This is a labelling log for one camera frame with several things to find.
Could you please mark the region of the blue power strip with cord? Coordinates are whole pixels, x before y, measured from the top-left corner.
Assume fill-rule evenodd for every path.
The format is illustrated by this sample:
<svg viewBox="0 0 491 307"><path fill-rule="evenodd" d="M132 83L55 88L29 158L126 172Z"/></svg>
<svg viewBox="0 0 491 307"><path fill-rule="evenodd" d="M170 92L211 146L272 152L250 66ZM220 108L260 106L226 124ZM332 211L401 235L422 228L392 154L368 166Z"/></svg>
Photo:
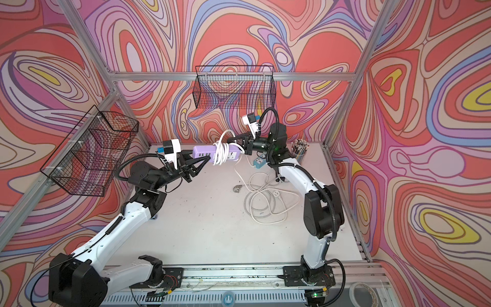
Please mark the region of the blue power strip with cord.
<svg viewBox="0 0 491 307"><path fill-rule="evenodd" d="M285 222L289 213L299 206L300 194L285 189L273 171L257 171L256 165L248 163L256 171L245 182L248 192L243 201L245 214L263 226Z"/></svg>

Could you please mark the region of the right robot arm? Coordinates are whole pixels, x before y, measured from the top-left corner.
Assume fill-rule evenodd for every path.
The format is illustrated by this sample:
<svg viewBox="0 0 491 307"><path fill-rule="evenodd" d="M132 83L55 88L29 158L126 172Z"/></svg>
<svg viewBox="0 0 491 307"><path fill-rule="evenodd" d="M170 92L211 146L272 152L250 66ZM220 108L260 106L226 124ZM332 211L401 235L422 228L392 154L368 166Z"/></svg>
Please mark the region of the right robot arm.
<svg viewBox="0 0 491 307"><path fill-rule="evenodd" d="M267 165L281 181L287 180L299 192L303 200L303 221L310 234L306 251L298 266L285 266L278 277L286 287L306 286L307 306L329 306L340 299L347 282L347 273L341 260L328 259L327 251L338 238L345 215L340 191L334 185L326 185L314 178L300 165L287 147L286 126L280 122L273 107L266 110L274 115L269 134L262 136L265 115L244 115L242 121L249 132L233 136L229 145L238 145L245 155L263 154Z"/></svg>

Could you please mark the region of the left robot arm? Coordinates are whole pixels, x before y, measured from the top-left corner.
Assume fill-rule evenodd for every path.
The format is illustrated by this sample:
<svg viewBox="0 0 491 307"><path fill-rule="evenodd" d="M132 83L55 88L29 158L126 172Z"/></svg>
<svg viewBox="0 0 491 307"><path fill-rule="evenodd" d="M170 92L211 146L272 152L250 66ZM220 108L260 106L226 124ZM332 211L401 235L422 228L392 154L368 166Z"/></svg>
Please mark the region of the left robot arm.
<svg viewBox="0 0 491 307"><path fill-rule="evenodd" d="M43 275L49 277L48 298L60 306L100 306L114 292L137 283L158 287L165 278L162 262L148 255L110 272L108 260L143 224L155 217L167 194L159 189L175 180L191 182L210 157L194 158L191 150L144 153L115 170L118 180L134 185L133 197L117 217L71 254L58 254Z"/></svg>

